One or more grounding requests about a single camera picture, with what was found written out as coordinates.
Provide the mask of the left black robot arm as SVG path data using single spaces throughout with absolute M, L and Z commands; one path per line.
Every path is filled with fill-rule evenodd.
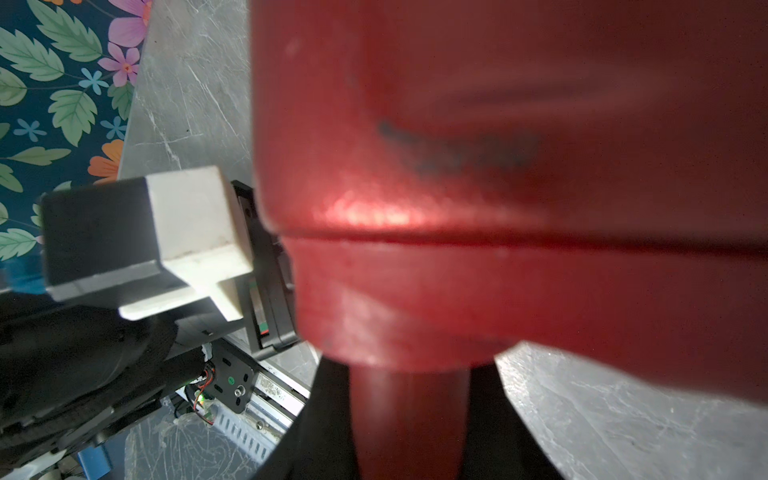
M 42 250 L 1 240 L 1 471 L 73 453 L 175 391 L 240 413 L 299 340 L 290 263 L 214 168 L 50 193 Z

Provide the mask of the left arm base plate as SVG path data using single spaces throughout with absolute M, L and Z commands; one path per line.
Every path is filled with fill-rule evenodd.
M 236 414 L 243 413 L 253 395 L 257 362 L 226 340 L 212 343 L 214 378 L 206 391 Z

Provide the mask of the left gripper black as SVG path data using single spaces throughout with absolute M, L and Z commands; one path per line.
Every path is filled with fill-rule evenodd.
M 291 262 L 280 241 L 262 225 L 253 189 L 231 183 L 244 215 L 253 271 L 236 279 L 243 305 L 247 351 L 257 359 L 275 356 L 300 340 L 296 327 Z

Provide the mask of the red hard-shell suitcase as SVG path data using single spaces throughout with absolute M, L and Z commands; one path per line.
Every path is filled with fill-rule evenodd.
M 536 478 L 528 341 L 767 399 L 763 1 L 252 1 L 254 177 L 325 356 L 293 478 Z

